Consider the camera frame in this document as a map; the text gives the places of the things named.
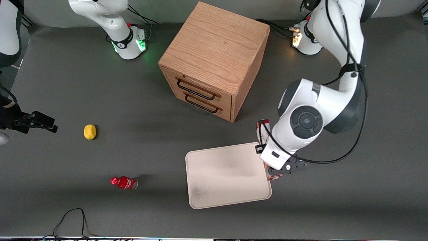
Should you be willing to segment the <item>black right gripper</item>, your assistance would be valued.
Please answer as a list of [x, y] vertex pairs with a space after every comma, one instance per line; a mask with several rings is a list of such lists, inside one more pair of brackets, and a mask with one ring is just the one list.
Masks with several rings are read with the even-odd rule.
[[18, 119], [23, 118], [24, 113], [21, 111], [21, 108], [18, 104], [14, 104], [10, 108], [5, 108], [4, 106], [9, 105], [12, 100], [1, 96], [0, 101], [0, 129], [5, 130], [16, 130], [20, 133], [27, 134], [30, 128], [40, 128], [48, 130], [52, 133], [58, 131], [58, 126], [55, 125], [55, 119], [47, 116], [41, 112], [34, 111], [31, 114], [31, 125], [26, 123], [16, 122]]

